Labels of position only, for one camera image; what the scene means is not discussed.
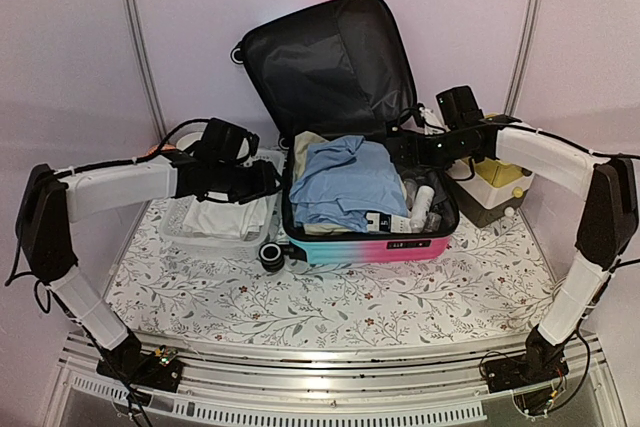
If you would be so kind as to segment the white garment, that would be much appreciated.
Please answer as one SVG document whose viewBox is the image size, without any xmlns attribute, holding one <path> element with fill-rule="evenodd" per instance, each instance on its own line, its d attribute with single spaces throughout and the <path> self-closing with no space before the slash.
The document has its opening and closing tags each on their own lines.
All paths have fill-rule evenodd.
<svg viewBox="0 0 640 427">
<path fill-rule="evenodd" d="M 244 240 L 258 233 L 267 218 L 267 201 L 247 204 L 218 204 L 194 201 L 182 222 L 183 230 L 194 235 Z"/>
</svg>

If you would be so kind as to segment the light blue shirt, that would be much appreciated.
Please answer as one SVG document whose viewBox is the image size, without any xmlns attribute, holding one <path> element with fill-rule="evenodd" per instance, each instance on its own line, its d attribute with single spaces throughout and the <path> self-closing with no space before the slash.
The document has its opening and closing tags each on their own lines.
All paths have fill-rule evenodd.
<svg viewBox="0 0 640 427">
<path fill-rule="evenodd" d="M 302 176 L 288 194 L 293 222 L 367 232 L 367 212 L 406 217 L 404 186 L 384 145 L 347 135 L 308 149 Z"/>
</svg>

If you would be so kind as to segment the pink and teal kids suitcase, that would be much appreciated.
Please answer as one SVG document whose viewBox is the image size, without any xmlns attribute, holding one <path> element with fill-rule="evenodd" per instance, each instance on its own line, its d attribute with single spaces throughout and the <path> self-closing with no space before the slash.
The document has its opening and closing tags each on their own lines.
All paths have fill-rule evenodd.
<svg viewBox="0 0 640 427">
<path fill-rule="evenodd" d="M 419 233 L 307 235 L 293 222 L 294 139 L 305 131 L 326 140 L 361 135 L 387 149 L 419 104 L 399 29 L 384 0 L 330 0 L 254 28 L 231 53 L 242 65 L 275 123 L 288 154 L 282 173 L 281 222 L 286 243 L 261 246 L 270 272 L 287 259 L 310 264 L 423 261 L 440 256 L 456 230 L 458 206 L 445 167 L 395 166 L 402 183 L 435 190 Z"/>
</svg>

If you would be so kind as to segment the beige garment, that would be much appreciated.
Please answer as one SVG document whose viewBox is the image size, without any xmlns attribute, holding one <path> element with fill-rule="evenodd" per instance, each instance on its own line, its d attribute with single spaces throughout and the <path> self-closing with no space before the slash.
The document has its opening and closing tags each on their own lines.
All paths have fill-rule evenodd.
<svg viewBox="0 0 640 427">
<path fill-rule="evenodd" d="M 326 142 L 327 140 L 325 138 L 310 131 L 302 132 L 295 137 L 293 182 L 296 182 L 304 173 L 309 147 Z M 307 235 L 327 236 L 332 232 L 331 227 L 324 224 L 303 223 L 302 228 Z"/>
</svg>

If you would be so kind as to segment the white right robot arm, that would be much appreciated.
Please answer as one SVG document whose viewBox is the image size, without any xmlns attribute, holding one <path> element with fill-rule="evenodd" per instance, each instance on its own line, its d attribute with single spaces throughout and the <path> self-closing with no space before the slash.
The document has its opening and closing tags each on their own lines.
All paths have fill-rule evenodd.
<svg viewBox="0 0 640 427">
<path fill-rule="evenodd" d="M 568 373 L 567 343 L 580 337 L 639 229 L 639 158 L 589 149 L 513 116 L 487 115 L 467 86 L 441 93 L 437 105 L 439 126 L 423 117 L 420 106 L 405 107 L 389 121 L 389 144 L 401 163 L 446 168 L 464 158 L 501 161 L 574 199 L 572 258 L 559 292 L 527 335 L 521 355 L 492 354 L 479 366 L 490 392 L 559 380 Z"/>
</svg>

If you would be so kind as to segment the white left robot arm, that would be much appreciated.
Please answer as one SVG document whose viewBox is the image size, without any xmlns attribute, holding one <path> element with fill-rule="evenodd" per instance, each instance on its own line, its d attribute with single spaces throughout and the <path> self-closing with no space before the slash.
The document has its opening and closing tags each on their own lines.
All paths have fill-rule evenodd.
<svg viewBox="0 0 640 427">
<path fill-rule="evenodd" d="M 184 149 L 163 139 L 149 154 L 65 170 L 32 168 L 16 218 L 16 259 L 78 324 L 99 352 L 98 374 L 126 388 L 176 392 L 184 364 L 174 349 L 145 354 L 135 333 L 81 272 L 70 227 L 96 213 L 151 200 L 247 204 L 282 188 L 278 167 L 256 157 L 259 137 L 229 122 L 204 120 Z"/>
</svg>

